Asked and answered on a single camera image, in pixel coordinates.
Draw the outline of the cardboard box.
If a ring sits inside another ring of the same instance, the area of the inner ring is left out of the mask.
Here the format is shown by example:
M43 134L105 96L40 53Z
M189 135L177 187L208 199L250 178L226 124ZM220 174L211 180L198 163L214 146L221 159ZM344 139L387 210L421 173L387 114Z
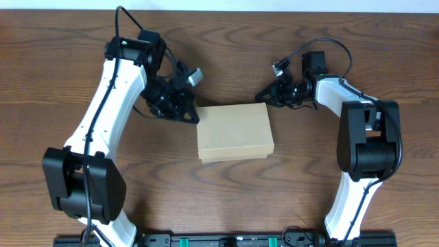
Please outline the cardboard box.
M265 103L197 108L198 156L203 163L266 158L274 140Z

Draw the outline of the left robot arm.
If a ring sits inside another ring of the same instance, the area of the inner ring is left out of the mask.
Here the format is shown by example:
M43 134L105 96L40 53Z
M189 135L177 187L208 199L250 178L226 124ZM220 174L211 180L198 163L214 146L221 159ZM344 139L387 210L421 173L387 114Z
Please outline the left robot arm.
M83 119L62 148L47 149L43 171L52 207L85 225L73 246L142 246L142 232L123 211L126 182L115 164L121 134L138 98L151 118L197 124L192 89L203 75L175 60L160 34L149 30L114 37L104 56ZM158 74L163 58L171 60L169 77Z

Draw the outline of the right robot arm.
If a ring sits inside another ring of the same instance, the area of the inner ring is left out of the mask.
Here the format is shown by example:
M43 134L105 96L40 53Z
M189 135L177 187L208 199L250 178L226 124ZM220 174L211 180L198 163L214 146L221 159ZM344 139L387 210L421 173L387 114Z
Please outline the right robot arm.
M324 233L312 246L362 246L360 226L368 205L382 183L402 161L399 105L371 97L336 74L329 73L323 51L301 56L302 80L289 72L289 58L274 63L277 79L255 95L257 102L293 110L322 105L339 119L337 163L340 185L324 218Z

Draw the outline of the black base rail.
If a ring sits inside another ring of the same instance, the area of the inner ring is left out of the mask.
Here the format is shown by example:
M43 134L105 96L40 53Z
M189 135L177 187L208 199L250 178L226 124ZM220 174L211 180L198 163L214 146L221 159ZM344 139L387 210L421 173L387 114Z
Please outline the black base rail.
M81 246L79 237L57 237L52 246ZM359 237L338 245L336 239L329 239L322 233L312 233L300 227L285 229L280 234L247 235L170 235L149 234L134 238L133 245L139 247L323 247L323 246L362 246L362 247L397 247L395 233L362 232Z

